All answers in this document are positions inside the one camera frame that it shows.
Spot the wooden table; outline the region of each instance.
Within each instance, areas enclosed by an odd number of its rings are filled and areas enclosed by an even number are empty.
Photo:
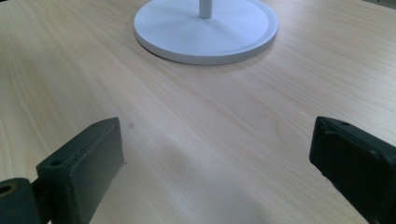
[[[221,66],[145,51],[148,0],[0,4],[0,179],[119,117],[124,165],[92,223],[366,223],[308,160],[316,116],[396,145],[396,11],[266,0],[276,41]]]

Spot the light wood grain surface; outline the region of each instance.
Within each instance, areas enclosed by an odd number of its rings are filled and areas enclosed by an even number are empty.
[[[33,181],[51,152],[119,117],[128,164],[92,223],[366,223],[308,153],[319,115],[396,145],[396,11],[265,0],[271,48],[193,66],[138,44],[147,2],[0,3],[0,179]]]

